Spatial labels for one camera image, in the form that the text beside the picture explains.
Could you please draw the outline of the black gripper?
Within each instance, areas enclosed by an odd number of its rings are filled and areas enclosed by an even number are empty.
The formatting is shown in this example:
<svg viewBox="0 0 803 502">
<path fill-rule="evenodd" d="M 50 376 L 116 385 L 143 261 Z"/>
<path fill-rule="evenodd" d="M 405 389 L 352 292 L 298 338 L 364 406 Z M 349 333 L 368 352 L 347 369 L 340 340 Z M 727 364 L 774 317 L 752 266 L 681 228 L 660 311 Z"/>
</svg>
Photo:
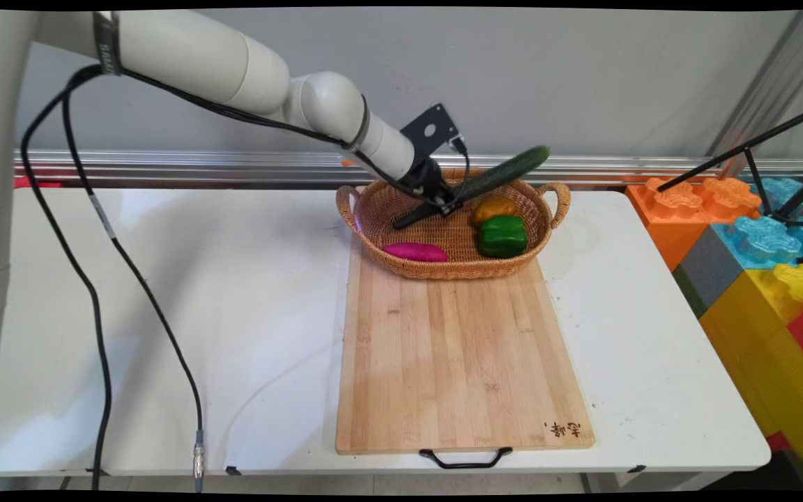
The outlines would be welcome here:
<svg viewBox="0 0 803 502">
<path fill-rule="evenodd" d="M 458 210 L 460 202 L 471 199 L 471 181 L 461 180 L 450 187 L 443 178 L 440 165 L 432 157 L 413 166 L 397 185 L 399 191 L 434 207 L 443 217 Z"/>
</svg>

